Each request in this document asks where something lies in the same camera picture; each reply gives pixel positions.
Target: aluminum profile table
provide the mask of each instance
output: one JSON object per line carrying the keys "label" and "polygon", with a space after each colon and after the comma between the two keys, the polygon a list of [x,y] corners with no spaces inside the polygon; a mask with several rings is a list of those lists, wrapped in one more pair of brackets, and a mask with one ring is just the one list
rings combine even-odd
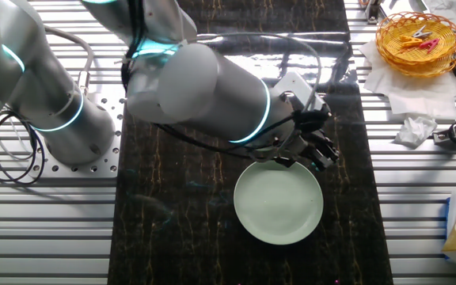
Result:
{"label": "aluminum profile table", "polygon": [[[360,84],[393,281],[396,285],[456,285],[456,264],[441,254],[445,199],[456,191],[456,151],[441,149],[432,139],[415,150],[392,144],[404,117],[392,114],[386,97],[363,88],[371,66],[359,48],[374,39],[377,28],[367,24],[358,0],[344,3],[354,51],[351,68]],[[438,129],[452,123],[438,121]]]}
{"label": "aluminum profile table", "polygon": [[[118,132],[113,150],[102,158],[107,162],[98,165],[95,173],[84,176],[81,169],[73,172],[70,168],[53,173],[51,159],[44,179],[30,188],[0,184],[0,284],[105,285],[116,198],[114,167],[119,164],[117,145],[124,110],[120,63],[115,62],[122,59],[126,47],[77,0],[30,3],[44,24],[72,32],[92,46],[96,58],[89,99],[111,113]],[[57,36],[48,35],[47,40],[76,80],[86,52]],[[5,145],[25,154],[13,128],[5,124],[1,130]],[[29,140],[22,126],[17,131]],[[0,158],[11,173],[21,173],[23,165],[4,155]]]}
{"label": "aluminum profile table", "polygon": [[[123,43],[78,0],[31,4],[46,25],[87,40],[96,53],[90,90],[100,105],[122,110],[120,65],[114,62],[124,54]],[[367,25],[357,0],[345,4],[355,53],[351,67],[363,85],[371,69],[358,48],[376,28]],[[85,52],[56,36],[47,39],[76,78]],[[360,91],[394,282],[455,285],[456,265],[446,262],[440,249],[444,200],[456,191],[456,152],[440,150],[430,139],[416,150],[392,144],[403,118],[392,115],[384,97]],[[439,122],[439,128],[451,123]],[[17,144],[10,126],[3,131],[6,143]],[[106,284],[115,185],[115,179],[101,178],[51,180],[27,189],[0,185],[0,284]]]}

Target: wicker basket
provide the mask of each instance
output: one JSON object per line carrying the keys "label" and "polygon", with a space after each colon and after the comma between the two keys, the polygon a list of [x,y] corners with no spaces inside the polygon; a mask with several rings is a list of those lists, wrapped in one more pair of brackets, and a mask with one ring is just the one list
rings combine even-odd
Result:
{"label": "wicker basket", "polygon": [[[439,39],[429,53],[426,48],[402,47],[401,36],[411,36],[423,26],[432,32],[426,40]],[[390,15],[378,26],[376,45],[394,69],[414,77],[434,77],[451,71],[456,64],[456,25],[445,17],[423,13]]]}

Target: ceramic plate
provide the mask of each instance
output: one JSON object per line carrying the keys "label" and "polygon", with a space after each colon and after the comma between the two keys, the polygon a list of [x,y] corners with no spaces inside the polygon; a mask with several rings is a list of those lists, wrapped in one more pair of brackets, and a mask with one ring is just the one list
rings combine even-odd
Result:
{"label": "ceramic plate", "polygon": [[274,245],[307,237],[323,213],[320,185],[299,163],[289,169],[273,161],[253,163],[238,178],[234,204],[247,231]]}

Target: metal clamp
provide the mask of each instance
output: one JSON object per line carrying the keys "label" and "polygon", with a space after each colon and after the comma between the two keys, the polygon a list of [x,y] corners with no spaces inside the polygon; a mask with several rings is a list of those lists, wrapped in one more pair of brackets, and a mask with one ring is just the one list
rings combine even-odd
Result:
{"label": "metal clamp", "polygon": [[376,25],[378,23],[379,9],[383,0],[370,0],[367,8],[365,9],[365,15],[367,17],[367,23],[370,25]]}

